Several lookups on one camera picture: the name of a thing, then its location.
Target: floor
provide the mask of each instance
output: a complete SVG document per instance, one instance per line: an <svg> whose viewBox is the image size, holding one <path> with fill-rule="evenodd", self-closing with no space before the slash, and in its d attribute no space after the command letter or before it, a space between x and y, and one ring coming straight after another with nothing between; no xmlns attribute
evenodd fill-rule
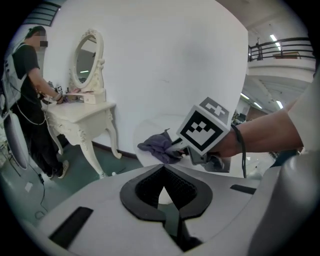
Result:
<svg viewBox="0 0 320 256"><path fill-rule="evenodd" d="M108 176L111 176L112 172L124 173L142 167L137 159L125 156L117 159L111 152L96 147L94 151L102 169ZM12 160L11 163L21 175L20 177L8 161L3 165L0 170L0 184L18 218L37 226L47 211L52 210L87 184L99 179L99 175L87 162L78 145L67 145L60 159L68 160L70 164L68 173L63 179L57 177L52 180L48 179L36 165L34 165L34 170L31 167L22 170L15 166ZM42 173L44 187L35 171Z"/></svg>

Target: gray cloth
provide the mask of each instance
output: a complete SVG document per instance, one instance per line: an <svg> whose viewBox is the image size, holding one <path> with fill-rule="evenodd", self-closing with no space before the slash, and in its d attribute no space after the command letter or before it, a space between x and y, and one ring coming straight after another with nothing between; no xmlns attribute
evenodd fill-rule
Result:
<svg viewBox="0 0 320 256"><path fill-rule="evenodd" d="M172 140L165 130L161 134L152 135L144 143L139 143L138 148L143 151L149 151L154 157L164 164L175 164L180 161L180 158L168 155L166 150L171 147Z"/></svg>

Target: railing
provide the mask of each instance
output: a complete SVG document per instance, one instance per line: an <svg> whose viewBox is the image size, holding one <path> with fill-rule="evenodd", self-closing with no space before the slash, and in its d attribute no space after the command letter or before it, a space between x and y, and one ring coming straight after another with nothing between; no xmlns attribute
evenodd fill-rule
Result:
<svg viewBox="0 0 320 256"><path fill-rule="evenodd" d="M42 1L25 19L23 25L36 24L51 27L61 6L53 2Z"/></svg>
<svg viewBox="0 0 320 256"><path fill-rule="evenodd" d="M248 62L261 61L266 58L315 59L315 56L307 37L281 39L248 47Z"/></svg>

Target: oval mirror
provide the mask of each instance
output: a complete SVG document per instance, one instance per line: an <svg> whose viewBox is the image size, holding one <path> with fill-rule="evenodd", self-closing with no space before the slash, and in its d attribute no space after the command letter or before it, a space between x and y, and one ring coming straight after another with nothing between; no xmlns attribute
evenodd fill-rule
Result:
<svg viewBox="0 0 320 256"><path fill-rule="evenodd" d="M92 35L82 45L76 60L76 76L84 83L92 72L97 51L97 40Z"/></svg>

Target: person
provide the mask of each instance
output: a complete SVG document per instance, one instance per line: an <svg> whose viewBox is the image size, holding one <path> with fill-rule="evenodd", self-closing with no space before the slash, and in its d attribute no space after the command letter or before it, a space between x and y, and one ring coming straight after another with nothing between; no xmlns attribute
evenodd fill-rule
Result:
<svg viewBox="0 0 320 256"><path fill-rule="evenodd" d="M320 71L304 93L277 112L237 125L246 152L320 150ZM242 152L233 129L210 152L232 157Z"/></svg>
<svg viewBox="0 0 320 256"><path fill-rule="evenodd" d="M35 26L29 30L24 42L12 54L18 78L21 79L27 74L21 87L21 97L12 111L18 116L29 154L34 162L50 179L54 175L62 179L66 175L69 163L67 160L62 163L57 159L37 93L48 95L57 104L63 102L63 96L48 85L39 70L36 50L41 51L47 45L45 28Z"/></svg>

